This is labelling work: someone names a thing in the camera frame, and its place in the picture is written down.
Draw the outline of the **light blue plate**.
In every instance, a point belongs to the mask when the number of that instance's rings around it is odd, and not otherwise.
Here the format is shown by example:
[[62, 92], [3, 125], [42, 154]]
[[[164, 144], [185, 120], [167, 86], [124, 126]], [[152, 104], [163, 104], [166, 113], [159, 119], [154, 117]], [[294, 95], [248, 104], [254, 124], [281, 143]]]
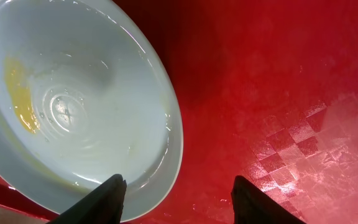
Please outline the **light blue plate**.
[[183, 126], [170, 79], [106, 0], [0, 1], [0, 176], [63, 213], [114, 174], [122, 221], [172, 189]]

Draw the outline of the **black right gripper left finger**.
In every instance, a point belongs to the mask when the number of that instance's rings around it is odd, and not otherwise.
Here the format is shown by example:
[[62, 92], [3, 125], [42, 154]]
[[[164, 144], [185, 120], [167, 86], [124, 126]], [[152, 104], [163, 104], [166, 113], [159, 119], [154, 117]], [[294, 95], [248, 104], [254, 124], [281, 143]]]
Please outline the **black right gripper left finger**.
[[118, 224], [121, 222], [127, 183], [114, 174], [86, 197], [47, 224]]

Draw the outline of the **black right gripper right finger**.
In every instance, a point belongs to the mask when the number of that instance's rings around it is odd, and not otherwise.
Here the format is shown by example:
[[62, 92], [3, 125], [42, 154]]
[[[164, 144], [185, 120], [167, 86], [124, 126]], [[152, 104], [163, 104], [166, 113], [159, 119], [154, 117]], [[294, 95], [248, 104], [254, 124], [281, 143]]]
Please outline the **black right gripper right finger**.
[[231, 192], [235, 224], [305, 224], [241, 175]]

